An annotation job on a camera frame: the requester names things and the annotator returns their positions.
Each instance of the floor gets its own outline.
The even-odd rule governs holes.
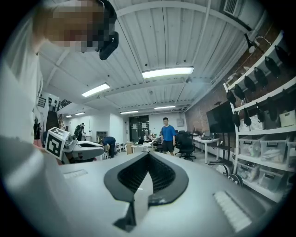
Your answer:
[[[205,167],[211,167],[213,169],[216,169],[218,165],[212,165],[208,166],[207,164],[204,163],[204,152],[201,152],[200,149],[196,149],[194,151],[194,156],[196,159],[193,159],[194,163],[198,163],[200,165],[203,165]],[[120,152],[118,153],[115,158],[119,158],[121,156],[126,155],[126,152]],[[208,161],[215,161],[216,156],[211,155],[210,153],[208,154]],[[275,203],[269,200],[268,198],[264,197],[263,195],[259,194],[258,192],[250,189],[249,187],[245,187],[251,195],[256,198],[262,206],[266,209],[269,210]],[[141,220],[144,218],[148,211],[148,196],[153,194],[153,185],[152,185],[152,179],[149,175],[149,173],[146,175],[145,179],[143,180],[142,184],[138,188],[138,191],[135,193],[135,214],[136,214],[136,222],[140,223]]]

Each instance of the fluorescent light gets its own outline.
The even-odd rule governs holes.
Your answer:
[[[121,112],[121,114],[126,114],[126,113],[138,113],[139,111],[128,111],[128,112]]]
[[[92,90],[90,90],[88,92],[85,92],[84,94],[82,94],[82,96],[87,97],[87,96],[95,94],[95,93],[97,93],[99,91],[106,90],[108,88],[110,88],[110,86],[108,86],[107,83],[104,83],[103,85],[100,85],[99,87],[96,87],[96,88],[94,88],[94,89],[92,89]]]
[[[159,70],[142,72],[142,75],[145,79],[147,79],[147,78],[156,77],[156,76],[191,74],[193,70],[194,70],[194,67],[159,69]]]
[[[154,108],[154,109],[168,109],[168,108],[174,108],[176,106],[165,106],[165,107],[157,107],[157,108]]]

